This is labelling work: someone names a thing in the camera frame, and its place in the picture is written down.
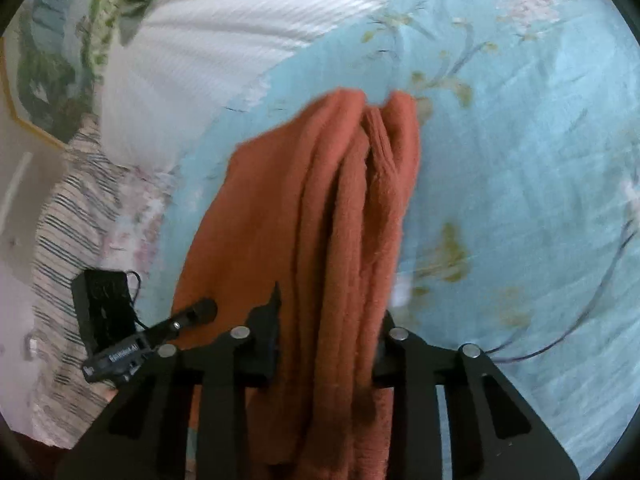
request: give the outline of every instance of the orange cloth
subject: orange cloth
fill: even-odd
[[[377,108],[334,91],[238,147],[193,240],[173,311],[210,297],[219,313],[182,348],[244,323],[280,284],[276,379],[248,407],[254,461],[289,465],[273,478],[384,478],[392,394],[372,388],[371,371],[418,128],[407,94]]]

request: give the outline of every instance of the yellow edge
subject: yellow edge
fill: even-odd
[[[30,123],[29,121],[25,121],[23,118],[18,116],[18,113],[15,111],[14,99],[11,96],[11,89],[9,86],[9,76],[6,71],[6,57],[4,55],[4,38],[0,38],[0,79],[2,80],[2,88],[4,89],[4,97],[6,99],[6,103],[9,107],[9,115],[11,118],[25,130],[29,130],[31,133],[41,137],[44,141],[49,144],[53,144],[59,150],[65,150],[66,144],[61,140],[56,139],[51,134],[45,132],[42,128],[37,127],[35,124]]]

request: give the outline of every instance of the orange sweater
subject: orange sweater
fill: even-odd
[[[274,383],[249,403],[260,476],[382,480],[391,392],[371,370],[420,155],[415,102],[338,89],[238,147],[193,240],[173,311],[214,298],[208,344],[282,292]]]

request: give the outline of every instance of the wire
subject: wire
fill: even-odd
[[[138,280],[138,288],[133,294],[133,300],[131,300],[131,308],[133,308],[136,304],[136,300],[138,299],[138,295],[140,294],[140,288],[142,287],[142,278],[140,278],[140,275],[135,270],[128,270],[126,274],[133,274]],[[140,318],[138,317],[138,314],[136,313],[135,310],[133,311],[133,316],[136,323],[138,323],[143,330],[149,330],[149,327],[144,323],[142,323],[142,321],[140,321]]]
[[[613,256],[613,260],[611,261],[611,263],[609,265],[609,268],[607,269],[607,272],[604,273],[604,276],[602,277],[602,280],[600,281],[600,284],[598,285],[598,288],[596,288],[596,291],[595,291],[593,297],[591,298],[589,303],[587,303],[586,307],[584,308],[584,310],[582,311],[580,316],[578,316],[578,319],[576,319],[575,322],[567,330],[565,330],[564,333],[559,338],[557,338],[555,341],[553,341],[552,343],[548,344],[544,348],[541,348],[540,350],[537,350],[537,351],[532,352],[530,354],[526,354],[526,355],[519,356],[519,357],[503,358],[503,359],[497,358],[497,359],[492,359],[492,361],[494,363],[499,363],[499,364],[509,364],[509,363],[517,363],[517,362],[520,362],[520,361],[526,361],[527,359],[531,359],[532,357],[537,357],[540,354],[543,354],[547,350],[551,350],[554,346],[556,346],[557,344],[561,343],[569,335],[571,335],[573,332],[575,332],[575,330],[582,323],[584,323],[584,321],[590,316],[590,314],[593,312],[593,310],[597,306],[598,302],[600,301],[600,298],[602,297],[604,291],[607,288],[607,285],[609,285],[609,282],[611,281],[611,279],[613,277],[613,272],[616,269],[616,265],[618,264],[618,262],[622,258],[622,255],[625,252],[626,246],[628,246],[629,242],[633,239],[634,236],[636,236],[636,233],[637,233],[636,231],[633,231],[630,235],[628,234],[628,229],[631,227],[631,225],[632,225],[632,221],[628,221],[623,225],[622,232],[620,233],[620,245],[618,247],[618,250],[616,251],[616,254]],[[497,352],[499,350],[502,350],[503,348],[505,348],[508,345],[510,345],[511,343],[513,343],[515,341],[515,339],[517,338],[517,336],[518,336],[518,332],[516,332],[514,335],[512,335],[511,338],[509,340],[507,340],[505,343],[503,343],[502,345],[500,345],[500,346],[498,346],[498,347],[496,347],[496,348],[494,348],[492,350],[489,350],[486,353],[487,354],[491,354],[493,352]]]

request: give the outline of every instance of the bed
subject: bed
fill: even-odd
[[[640,49],[611,0],[339,0],[325,14],[326,0],[315,0],[308,22],[291,18],[297,28],[257,27],[251,12],[269,16],[269,5],[226,0],[228,19],[214,32],[240,42],[239,64],[256,58],[238,78],[215,34],[198,46],[205,22],[192,11],[210,1],[153,0],[126,46],[116,32],[102,137],[87,118],[43,211],[34,258],[47,364],[34,393],[40,438],[72,446],[108,396],[78,371],[68,280],[83,266],[141,267],[136,309],[147,323],[165,318],[235,145],[337,86],[362,88],[372,102],[402,89],[418,103],[422,163],[390,304],[397,323],[446,348],[491,348],[517,333],[500,354],[508,358],[580,316],[621,227],[638,221],[626,215],[638,192]],[[128,199],[140,193],[145,201]],[[640,403],[639,256],[630,243],[565,342],[502,365],[582,478]]]

